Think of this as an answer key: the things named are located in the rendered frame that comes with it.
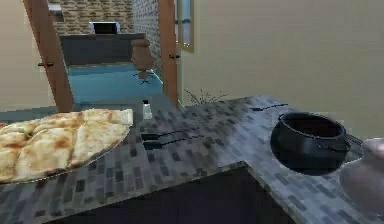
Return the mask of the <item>black cooking pot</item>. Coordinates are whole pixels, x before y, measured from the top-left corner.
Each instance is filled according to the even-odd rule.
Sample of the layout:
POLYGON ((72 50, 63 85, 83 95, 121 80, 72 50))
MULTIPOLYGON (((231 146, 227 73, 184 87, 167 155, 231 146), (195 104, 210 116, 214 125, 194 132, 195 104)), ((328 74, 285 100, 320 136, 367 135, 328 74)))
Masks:
POLYGON ((282 165, 310 176, 335 172, 351 150, 339 122, 309 112, 281 114, 272 130, 270 147, 282 165))

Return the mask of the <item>thin black utensil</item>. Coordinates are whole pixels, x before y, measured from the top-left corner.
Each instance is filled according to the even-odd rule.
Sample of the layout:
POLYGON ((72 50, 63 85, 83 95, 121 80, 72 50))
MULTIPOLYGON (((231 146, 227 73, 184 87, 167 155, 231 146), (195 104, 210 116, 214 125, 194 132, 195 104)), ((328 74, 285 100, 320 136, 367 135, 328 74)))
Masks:
POLYGON ((264 111, 264 110, 267 110, 267 109, 271 109, 271 108, 276 108, 276 107, 283 107, 283 106, 288 106, 288 104, 276 104, 276 105, 270 105, 270 106, 267 106, 267 107, 253 107, 253 108, 250 108, 252 111, 264 111))

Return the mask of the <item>brown office chair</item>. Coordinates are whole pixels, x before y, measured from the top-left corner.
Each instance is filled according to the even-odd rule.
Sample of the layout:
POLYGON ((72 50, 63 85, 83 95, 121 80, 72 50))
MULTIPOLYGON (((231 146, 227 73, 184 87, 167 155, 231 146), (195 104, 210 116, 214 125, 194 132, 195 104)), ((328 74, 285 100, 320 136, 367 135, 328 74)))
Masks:
POLYGON ((150 52, 150 42, 147 39, 136 39, 131 41, 131 61, 137 70, 136 76, 142 80, 142 84, 148 83, 148 78, 153 77, 151 69, 154 66, 154 57, 150 52))

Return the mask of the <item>pale grey rounded vase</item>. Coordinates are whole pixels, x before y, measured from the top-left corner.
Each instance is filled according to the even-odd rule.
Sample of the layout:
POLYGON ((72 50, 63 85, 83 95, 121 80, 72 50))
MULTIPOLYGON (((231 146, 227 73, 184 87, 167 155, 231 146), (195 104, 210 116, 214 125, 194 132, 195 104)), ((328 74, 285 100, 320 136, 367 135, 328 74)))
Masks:
POLYGON ((339 183, 360 208, 384 215, 384 138, 367 139, 361 149, 360 159, 341 167, 339 183))

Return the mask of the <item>white framed laptop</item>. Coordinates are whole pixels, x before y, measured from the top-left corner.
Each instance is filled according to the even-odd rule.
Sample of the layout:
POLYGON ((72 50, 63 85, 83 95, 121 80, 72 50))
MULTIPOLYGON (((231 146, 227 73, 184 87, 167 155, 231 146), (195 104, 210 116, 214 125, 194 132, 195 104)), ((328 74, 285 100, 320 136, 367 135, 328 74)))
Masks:
POLYGON ((94 34, 119 34, 120 24, 118 22, 90 22, 90 30, 94 34))

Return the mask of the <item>dark grey desk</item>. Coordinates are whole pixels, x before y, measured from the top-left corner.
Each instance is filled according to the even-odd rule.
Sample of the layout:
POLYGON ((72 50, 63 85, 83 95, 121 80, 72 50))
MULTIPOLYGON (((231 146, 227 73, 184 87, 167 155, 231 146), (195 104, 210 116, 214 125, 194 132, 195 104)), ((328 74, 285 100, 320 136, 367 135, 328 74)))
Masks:
POLYGON ((60 44, 67 66, 128 63, 131 42, 144 38, 144 33, 60 35, 60 44))

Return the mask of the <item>brown wooden room door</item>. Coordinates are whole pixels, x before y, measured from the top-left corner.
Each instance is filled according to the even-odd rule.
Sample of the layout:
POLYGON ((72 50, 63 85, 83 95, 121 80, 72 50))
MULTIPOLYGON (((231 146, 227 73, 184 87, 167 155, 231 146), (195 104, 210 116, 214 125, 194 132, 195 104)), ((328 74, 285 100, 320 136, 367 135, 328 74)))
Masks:
POLYGON ((22 0, 40 53, 41 62, 54 62, 45 69, 46 76, 59 112, 70 112, 74 104, 64 58, 47 0, 22 0))

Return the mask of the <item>round flatbread on plate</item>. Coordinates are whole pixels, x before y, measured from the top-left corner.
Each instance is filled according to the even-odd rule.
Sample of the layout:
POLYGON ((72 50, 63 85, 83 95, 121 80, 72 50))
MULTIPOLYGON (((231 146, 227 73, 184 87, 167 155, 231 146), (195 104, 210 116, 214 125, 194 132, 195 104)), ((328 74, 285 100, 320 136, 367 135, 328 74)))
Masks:
POLYGON ((79 167, 118 145, 133 111, 87 109, 0 123, 0 183, 33 181, 79 167))

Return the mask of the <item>small shaker with black cap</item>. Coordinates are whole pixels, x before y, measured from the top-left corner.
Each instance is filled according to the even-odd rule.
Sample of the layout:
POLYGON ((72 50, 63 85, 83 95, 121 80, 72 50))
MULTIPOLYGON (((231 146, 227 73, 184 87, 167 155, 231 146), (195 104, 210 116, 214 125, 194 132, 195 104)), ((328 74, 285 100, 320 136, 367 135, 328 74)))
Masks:
POLYGON ((148 100, 143 101, 143 118, 145 120, 152 118, 152 110, 148 100))

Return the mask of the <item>thin leafed house plant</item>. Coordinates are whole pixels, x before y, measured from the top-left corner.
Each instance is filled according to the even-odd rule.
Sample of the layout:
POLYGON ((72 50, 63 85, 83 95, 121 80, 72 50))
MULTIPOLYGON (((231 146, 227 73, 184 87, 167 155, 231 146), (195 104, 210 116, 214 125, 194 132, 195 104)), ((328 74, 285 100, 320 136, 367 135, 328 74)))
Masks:
POLYGON ((195 105, 218 102, 226 97, 226 94, 223 93, 220 93, 217 96, 211 95, 208 91, 204 91, 203 89, 200 90, 199 94, 193 93, 188 89, 185 89, 185 92, 188 94, 190 101, 195 105))

